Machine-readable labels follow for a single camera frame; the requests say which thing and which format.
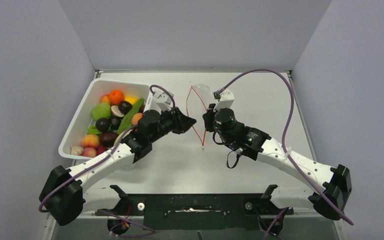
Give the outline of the clear red-zipper bag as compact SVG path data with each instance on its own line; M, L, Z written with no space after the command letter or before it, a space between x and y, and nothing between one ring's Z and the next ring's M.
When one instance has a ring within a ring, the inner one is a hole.
M208 106L211 103L211 90L203 84L191 85L186 97L186 114L188 117L196 119L196 123L192 129L199 139L201 150L205 150L206 129L203 119L203 114L207 112Z

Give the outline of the sliced mushroom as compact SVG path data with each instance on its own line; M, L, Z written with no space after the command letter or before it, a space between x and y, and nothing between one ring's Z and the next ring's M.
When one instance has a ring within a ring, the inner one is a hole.
M125 116L124 113L122 113L120 110L119 110L119 107L116 106L116 105L112 105L111 106L111 113L113 116L117 117L117 118L123 118Z

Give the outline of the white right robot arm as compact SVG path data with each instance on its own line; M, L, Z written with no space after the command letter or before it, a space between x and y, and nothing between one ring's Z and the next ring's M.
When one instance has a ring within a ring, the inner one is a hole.
M219 135L220 145L231 149L237 158L248 157L271 165L306 185L270 185L261 199L266 213L283 208L313 208L330 220L343 219L353 224L344 213L352 192L351 172L346 166L322 164L286 148L269 134L237 121L230 108L216 109L216 104L210 104L202 118L206 131Z

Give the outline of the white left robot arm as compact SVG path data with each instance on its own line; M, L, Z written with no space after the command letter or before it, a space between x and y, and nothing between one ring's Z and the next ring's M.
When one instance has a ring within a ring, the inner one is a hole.
M138 123L104 153L79 165L53 168L39 195L38 210L51 214L59 225L65 226L83 212L114 209L126 196L120 187L91 187L114 171L144 158L157 140L169 133L184 134L196 122L178 107L162 112L145 111Z

